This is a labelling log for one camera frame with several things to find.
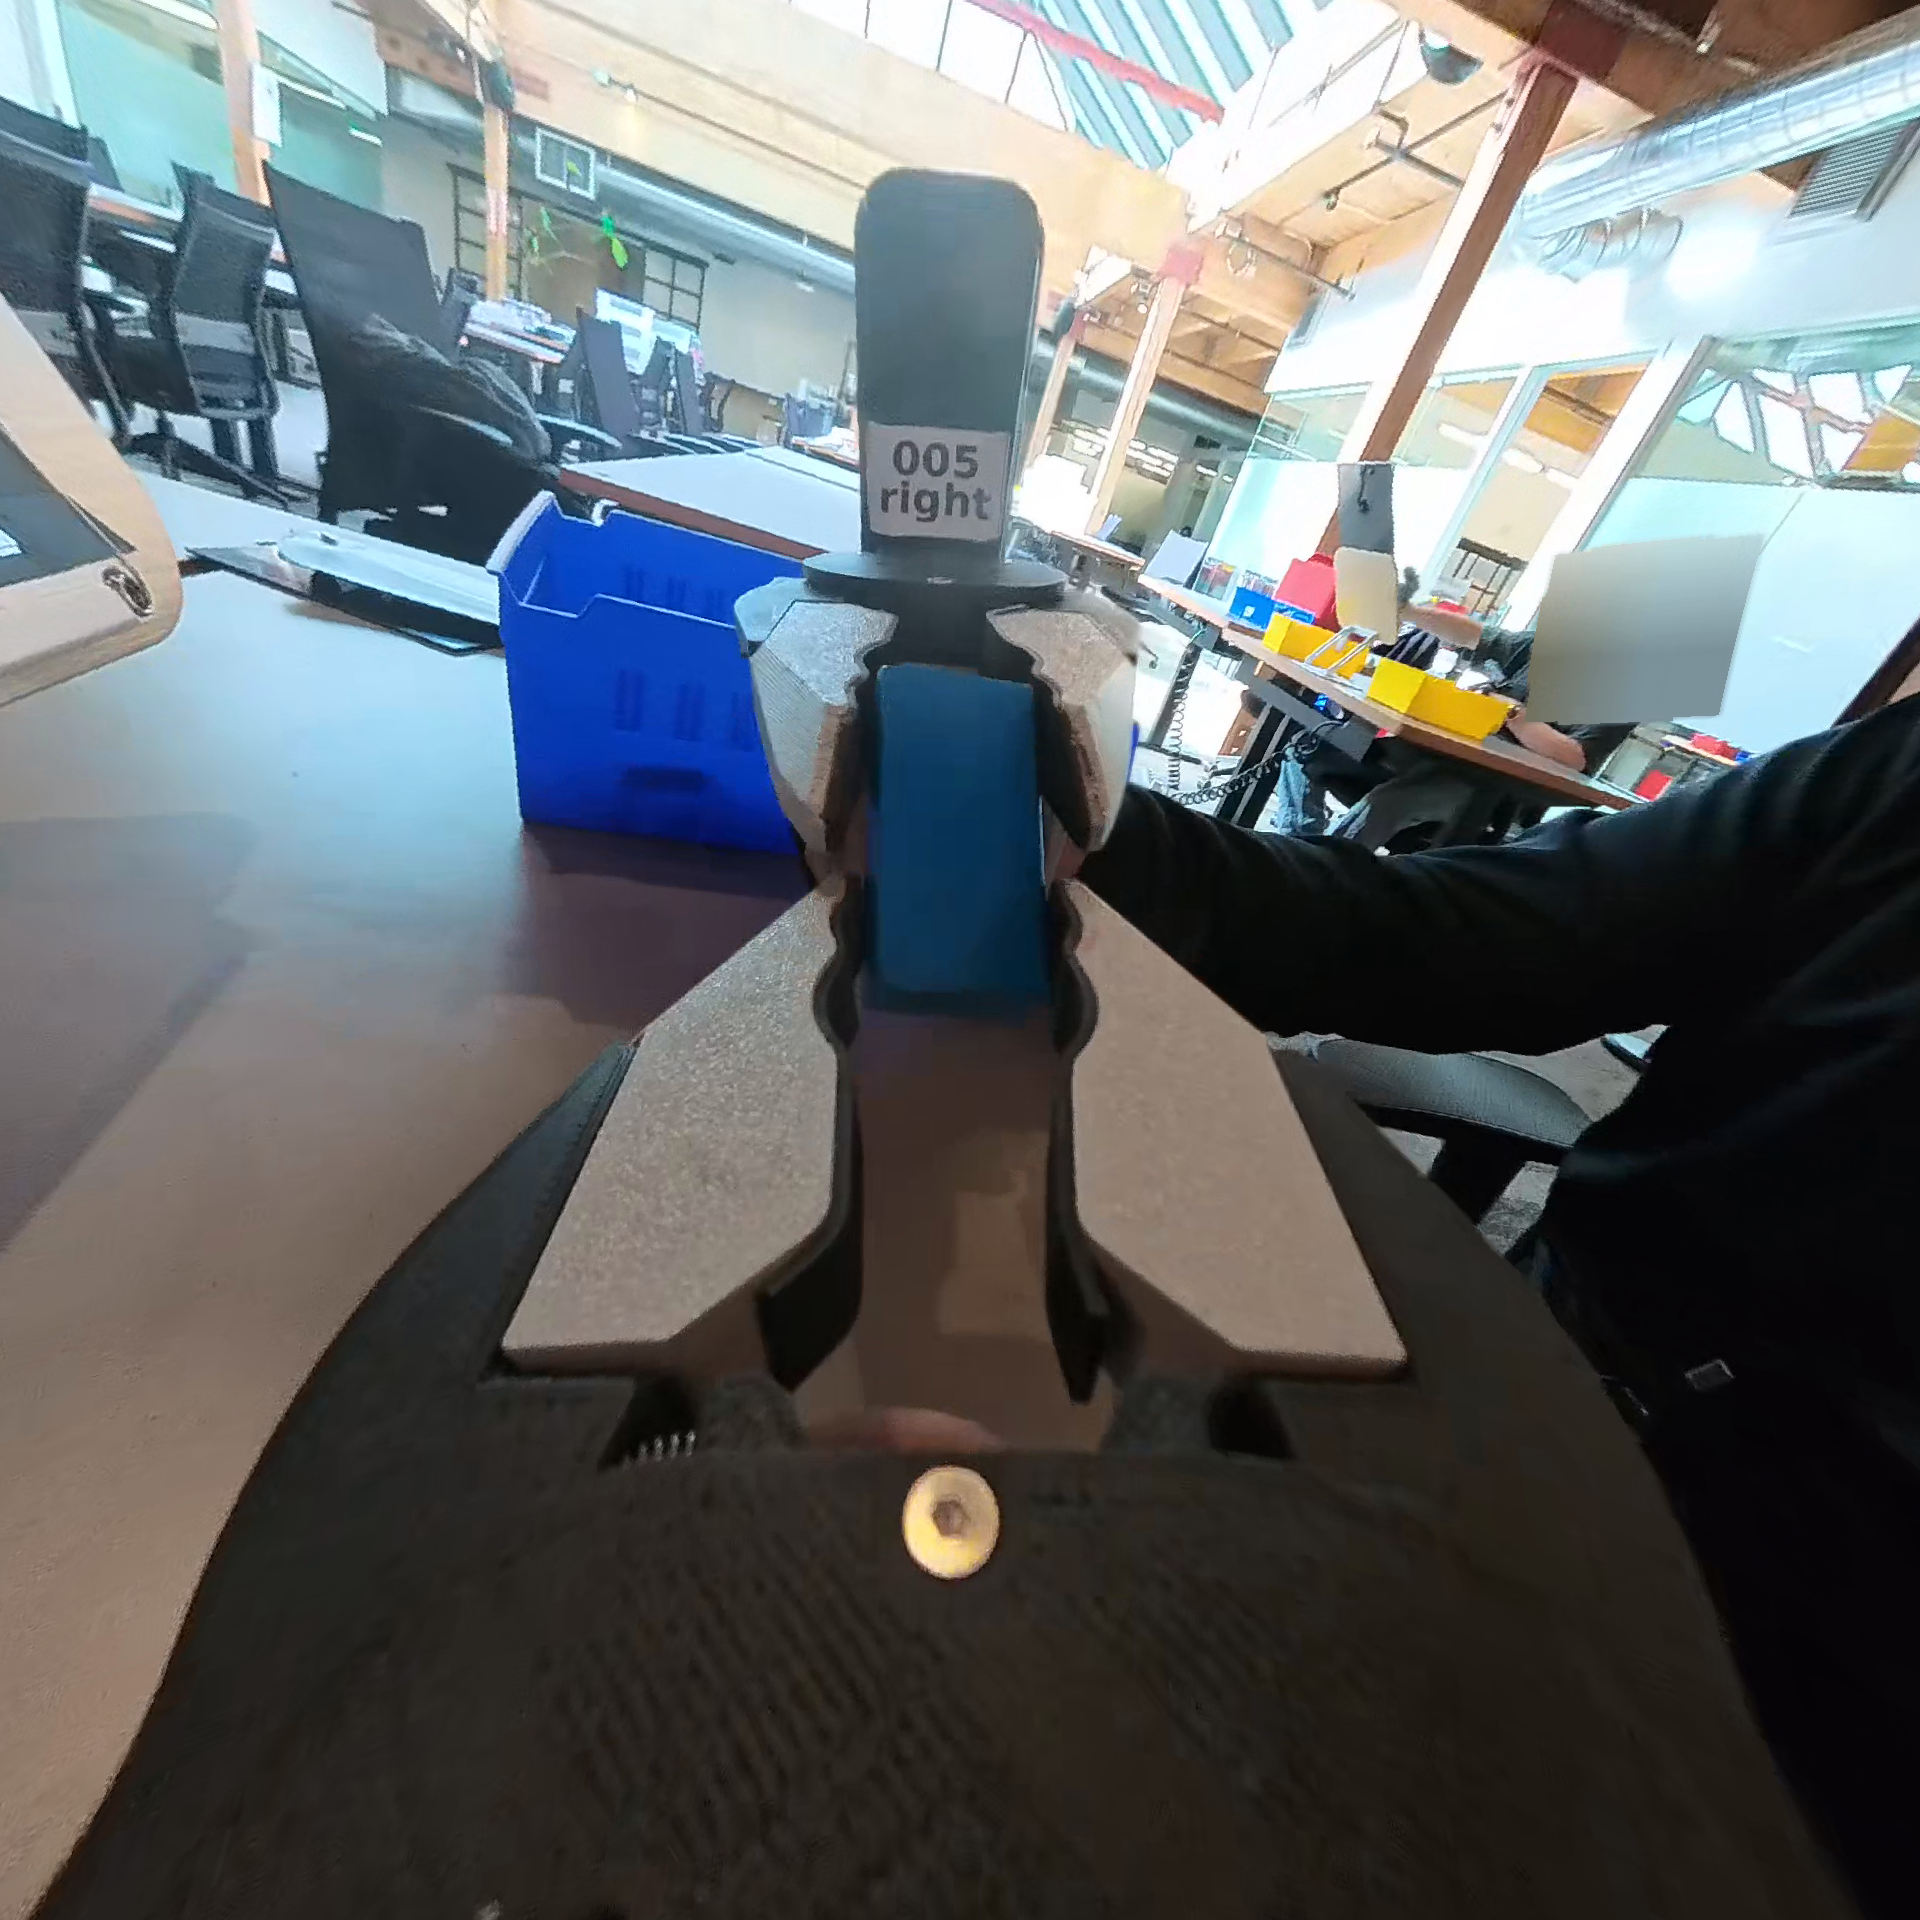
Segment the wooden work table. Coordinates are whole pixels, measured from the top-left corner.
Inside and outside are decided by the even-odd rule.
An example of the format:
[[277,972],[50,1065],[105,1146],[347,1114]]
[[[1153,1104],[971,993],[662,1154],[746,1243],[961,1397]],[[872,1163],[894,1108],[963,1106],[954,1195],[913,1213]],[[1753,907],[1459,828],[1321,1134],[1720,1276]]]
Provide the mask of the wooden work table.
[[1602,779],[1577,774],[1505,737],[1470,739],[1426,725],[1403,712],[1380,706],[1355,681],[1270,653],[1253,629],[1230,619],[1226,609],[1186,588],[1145,582],[1144,590],[1210,626],[1214,637],[1236,653],[1236,681],[1246,685],[1246,699],[1275,715],[1274,720],[1262,718],[1254,723],[1250,746],[1242,757],[1243,770],[1264,766],[1286,729],[1332,729],[1330,714],[1313,704],[1323,701],[1339,715],[1339,728],[1334,728],[1339,747],[1354,757],[1364,752],[1379,737],[1392,737],[1442,761],[1470,766],[1498,781],[1528,789],[1550,804],[1609,812],[1642,804],[1637,796]]

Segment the wooden post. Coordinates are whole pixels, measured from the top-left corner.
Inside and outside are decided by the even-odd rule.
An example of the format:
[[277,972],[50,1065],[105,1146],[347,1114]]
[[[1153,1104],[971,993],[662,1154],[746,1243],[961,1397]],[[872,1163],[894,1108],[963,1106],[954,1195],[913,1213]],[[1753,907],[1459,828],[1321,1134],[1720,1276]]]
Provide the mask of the wooden post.
[[1521,62],[1413,296],[1385,337],[1355,420],[1339,443],[1338,466],[1382,464],[1395,454],[1574,92],[1577,73],[1545,54]]
[[1145,404],[1160,380],[1161,362],[1179,317],[1186,291],[1193,289],[1205,266],[1205,252],[1198,242],[1186,241],[1170,246],[1153,278],[1150,298],[1144,312],[1141,333],[1132,352],[1121,393],[1116,398],[1108,442],[1098,458],[1092,481],[1088,488],[1088,521],[1085,532],[1098,534],[1104,524],[1114,494],[1124,469],[1126,452],[1133,443],[1136,429],[1145,414]]

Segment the person's right forearm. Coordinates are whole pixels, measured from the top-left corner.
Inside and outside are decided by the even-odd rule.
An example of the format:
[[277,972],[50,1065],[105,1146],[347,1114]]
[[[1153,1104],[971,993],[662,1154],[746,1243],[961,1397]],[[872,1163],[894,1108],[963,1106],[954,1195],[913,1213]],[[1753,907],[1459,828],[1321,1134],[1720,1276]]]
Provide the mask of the person's right forearm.
[[1904,699],[1494,848],[1262,838],[1132,789],[1078,874],[1278,1033],[1548,1054],[1660,1024],[1734,1076],[1915,1059],[1915,856]]

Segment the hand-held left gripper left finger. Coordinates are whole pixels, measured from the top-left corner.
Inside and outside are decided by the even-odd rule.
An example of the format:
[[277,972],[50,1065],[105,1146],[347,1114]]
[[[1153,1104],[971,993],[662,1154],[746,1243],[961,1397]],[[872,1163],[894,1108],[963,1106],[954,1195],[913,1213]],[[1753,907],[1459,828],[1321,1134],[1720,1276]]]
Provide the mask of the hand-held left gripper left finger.
[[500,1337],[544,1376],[802,1386],[860,1309],[846,884],[794,902],[638,1038]]

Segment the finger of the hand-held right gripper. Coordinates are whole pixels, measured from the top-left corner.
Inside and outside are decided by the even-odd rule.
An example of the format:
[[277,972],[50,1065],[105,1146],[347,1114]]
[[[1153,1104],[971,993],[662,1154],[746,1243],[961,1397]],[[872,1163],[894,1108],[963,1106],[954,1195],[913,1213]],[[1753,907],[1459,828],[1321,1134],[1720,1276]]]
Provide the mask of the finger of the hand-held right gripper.
[[860,870],[868,790],[872,656],[884,612],[829,596],[749,596],[747,665],[781,812],[816,880]]
[[1107,602],[995,609],[987,629],[1036,685],[1044,878],[1114,837],[1136,752],[1139,625]]

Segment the long wooden table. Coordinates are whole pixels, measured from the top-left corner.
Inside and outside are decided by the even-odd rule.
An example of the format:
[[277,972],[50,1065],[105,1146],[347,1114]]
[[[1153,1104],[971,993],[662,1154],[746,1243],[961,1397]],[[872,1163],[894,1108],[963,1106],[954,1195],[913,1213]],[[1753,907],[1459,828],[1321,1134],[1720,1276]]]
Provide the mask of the long wooden table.
[[792,449],[568,464],[568,491],[785,560],[861,547],[857,474]]

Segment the silver air duct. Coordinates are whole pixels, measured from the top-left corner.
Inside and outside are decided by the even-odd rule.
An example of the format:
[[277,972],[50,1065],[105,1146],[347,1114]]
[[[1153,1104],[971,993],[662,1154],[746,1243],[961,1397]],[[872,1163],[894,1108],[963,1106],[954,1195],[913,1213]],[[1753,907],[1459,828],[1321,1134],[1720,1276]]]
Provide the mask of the silver air duct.
[[1540,249],[1686,193],[1846,146],[1918,113],[1915,14],[1753,86],[1555,156],[1528,182],[1506,237]]

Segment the black office chair with coat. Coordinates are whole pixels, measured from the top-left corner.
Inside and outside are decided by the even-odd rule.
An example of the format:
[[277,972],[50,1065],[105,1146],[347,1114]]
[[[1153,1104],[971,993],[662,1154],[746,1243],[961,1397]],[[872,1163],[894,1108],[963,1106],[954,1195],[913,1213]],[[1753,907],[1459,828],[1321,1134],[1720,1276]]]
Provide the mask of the black office chair with coat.
[[458,356],[419,225],[267,168],[328,404],[320,515],[483,564],[557,483],[554,443],[489,363]]

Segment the black flat pad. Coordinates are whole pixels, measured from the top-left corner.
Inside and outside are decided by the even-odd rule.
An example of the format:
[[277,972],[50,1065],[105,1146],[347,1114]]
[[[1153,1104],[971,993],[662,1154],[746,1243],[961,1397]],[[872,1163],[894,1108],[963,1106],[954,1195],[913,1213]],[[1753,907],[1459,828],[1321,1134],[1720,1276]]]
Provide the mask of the black flat pad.
[[496,577],[404,545],[304,521],[277,539],[192,545],[181,572],[222,572],[443,656],[499,653]]

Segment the blue foam block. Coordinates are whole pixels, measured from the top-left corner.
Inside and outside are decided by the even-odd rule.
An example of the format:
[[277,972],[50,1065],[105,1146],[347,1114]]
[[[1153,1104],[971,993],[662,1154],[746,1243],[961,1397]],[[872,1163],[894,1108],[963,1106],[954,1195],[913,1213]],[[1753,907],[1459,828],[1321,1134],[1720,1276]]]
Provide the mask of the blue foam block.
[[910,1012],[1026,1018],[1050,995],[1036,691],[890,664],[876,723],[872,997]]

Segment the blue plastic bin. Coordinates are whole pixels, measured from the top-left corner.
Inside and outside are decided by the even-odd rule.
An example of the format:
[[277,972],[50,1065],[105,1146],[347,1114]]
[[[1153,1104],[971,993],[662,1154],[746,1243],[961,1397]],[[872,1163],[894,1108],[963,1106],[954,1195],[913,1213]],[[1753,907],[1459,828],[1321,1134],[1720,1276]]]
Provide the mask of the blue plastic bin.
[[789,852],[737,602],[801,564],[629,513],[536,496],[499,542],[520,816],[528,825]]

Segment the black wood-framed board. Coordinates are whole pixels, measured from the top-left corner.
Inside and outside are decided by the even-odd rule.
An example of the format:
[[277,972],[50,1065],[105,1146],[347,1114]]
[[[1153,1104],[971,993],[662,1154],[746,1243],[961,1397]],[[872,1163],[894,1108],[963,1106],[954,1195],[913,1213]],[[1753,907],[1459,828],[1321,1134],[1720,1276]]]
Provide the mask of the black wood-framed board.
[[168,641],[184,611],[157,506],[3,309],[3,706]]

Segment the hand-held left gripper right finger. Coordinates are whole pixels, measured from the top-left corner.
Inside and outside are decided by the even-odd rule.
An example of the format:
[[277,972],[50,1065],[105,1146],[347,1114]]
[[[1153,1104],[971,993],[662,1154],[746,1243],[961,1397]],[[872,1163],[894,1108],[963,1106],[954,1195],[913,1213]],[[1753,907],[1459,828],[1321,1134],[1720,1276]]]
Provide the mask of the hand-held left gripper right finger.
[[1101,1381],[1390,1381],[1408,1349],[1260,1028],[1065,880],[1050,1337]]

